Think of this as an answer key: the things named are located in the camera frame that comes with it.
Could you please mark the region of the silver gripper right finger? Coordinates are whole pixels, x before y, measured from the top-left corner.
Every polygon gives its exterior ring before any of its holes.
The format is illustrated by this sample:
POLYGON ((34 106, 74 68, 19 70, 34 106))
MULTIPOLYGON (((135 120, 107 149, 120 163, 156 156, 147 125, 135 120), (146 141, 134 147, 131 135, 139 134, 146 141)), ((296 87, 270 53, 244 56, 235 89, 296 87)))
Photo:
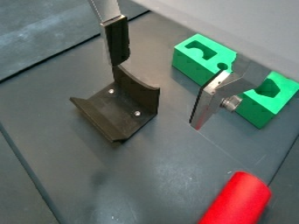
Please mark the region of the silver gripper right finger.
POLYGON ((242 102, 239 94, 256 88, 270 72, 251 60, 235 62, 232 73, 219 70, 215 78, 200 88, 191 112, 191 126, 199 130, 220 108, 235 111, 242 102))

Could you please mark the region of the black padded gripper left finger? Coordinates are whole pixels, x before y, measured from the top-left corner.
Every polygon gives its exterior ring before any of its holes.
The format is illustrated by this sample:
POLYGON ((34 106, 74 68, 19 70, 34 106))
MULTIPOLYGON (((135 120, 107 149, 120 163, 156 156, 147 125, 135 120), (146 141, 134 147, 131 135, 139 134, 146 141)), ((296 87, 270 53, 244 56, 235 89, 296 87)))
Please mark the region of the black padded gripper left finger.
POLYGON ((107 40, 110 62, 114 67, 130 57, 127 16, 120 12, 118 0, 88 0, 107 40))

